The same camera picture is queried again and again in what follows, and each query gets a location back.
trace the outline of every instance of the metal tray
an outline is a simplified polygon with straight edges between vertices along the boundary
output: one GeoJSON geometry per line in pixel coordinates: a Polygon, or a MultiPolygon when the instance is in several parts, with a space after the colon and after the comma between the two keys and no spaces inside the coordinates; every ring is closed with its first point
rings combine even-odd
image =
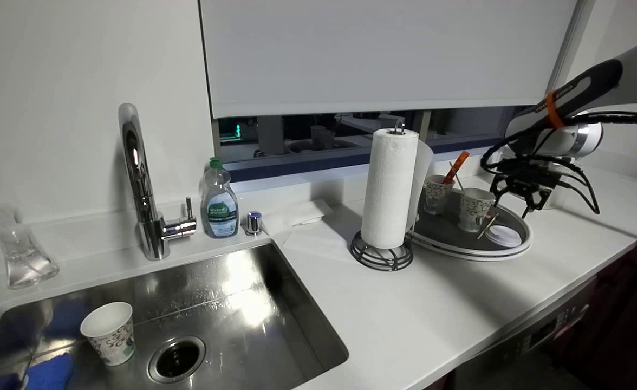
{"type": "Polygon", "coordinates": [[[429,215],[423,210],[423,198],[421,198],[421,221],[407,232],[410,241],[464,260],[512,260],[518,254],[526,252],[532,247],[532,228],[509,209],[496,207],[496,221],[494,226],[508,226],[520,234],[518,247],[500,247],[492,243],[485,234],[477,239],[480,234],[464,232],[457,223],[457,210],[460,210],[460,192],[453,192],[449,200],[449,209],[443,215],[429,215]]]}

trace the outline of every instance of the chrome faucet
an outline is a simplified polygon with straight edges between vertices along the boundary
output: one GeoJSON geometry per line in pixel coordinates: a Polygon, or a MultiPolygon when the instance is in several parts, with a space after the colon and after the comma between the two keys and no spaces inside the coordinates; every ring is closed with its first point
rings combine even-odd
{"type": "Polygon", "coordinates": [[[170,241],[186,239],[196,232],[196,218],[191,212],[191,200],[186,198],[185,219],[165,223],[156,210],[146,144],[139,123],[139,111],[133,104],[120,106],[122,144],[126,157],[126,172],[130,179],[133,201],[137,207],[137,237],[146,259],[161,260],[170,256],[170,241]]]}

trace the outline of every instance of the sink drain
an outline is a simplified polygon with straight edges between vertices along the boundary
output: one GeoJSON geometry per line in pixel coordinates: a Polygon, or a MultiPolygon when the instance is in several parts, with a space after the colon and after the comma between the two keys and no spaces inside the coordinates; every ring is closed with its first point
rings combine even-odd
{"type": "Polygon", "coordinates": [[[150,360],[147,373],[155,382],[177,382],[201,366],[207,348],[200,338],[180,338],[162,344],[150,360]]]}

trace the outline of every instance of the kitchen sink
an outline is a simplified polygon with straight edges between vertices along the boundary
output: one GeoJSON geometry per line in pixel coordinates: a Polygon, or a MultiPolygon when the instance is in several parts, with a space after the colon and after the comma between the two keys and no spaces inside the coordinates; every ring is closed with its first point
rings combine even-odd
{"type": "Polygon", "coordinates": [[[0,388],[54,368],[69,371],[67,388],[276,390],[295,388],[347,355],[274,243],[0,316],[0,388]],[[112,368],[79,332],[87,313],[109,302],[133,303],[137,334],[137,353],[112,368]]]}

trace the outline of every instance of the cup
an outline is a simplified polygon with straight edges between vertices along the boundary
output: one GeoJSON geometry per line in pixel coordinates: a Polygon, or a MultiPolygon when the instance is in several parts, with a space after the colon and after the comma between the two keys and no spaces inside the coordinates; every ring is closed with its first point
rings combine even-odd
{"type": "Polygon", "coordinates": [[[107,366],[124,365],[137,352],[133,306],[112,302],[95,308],[83,318],[81,334],[91,343],[107,366]]]}
{"type": "Polygon", "coordinates": [[[466,232],[480,232],[494,207],[496,198],[489,192],[464,188],[460,209],[460,228],[466,232]]]}
{"type": "Polygon", "coordinates": [[[444,176],[429,176],[425,181],[425,212],[441,215],[446,210],[453,194],[453,183],[444,185],[444,176]]]}

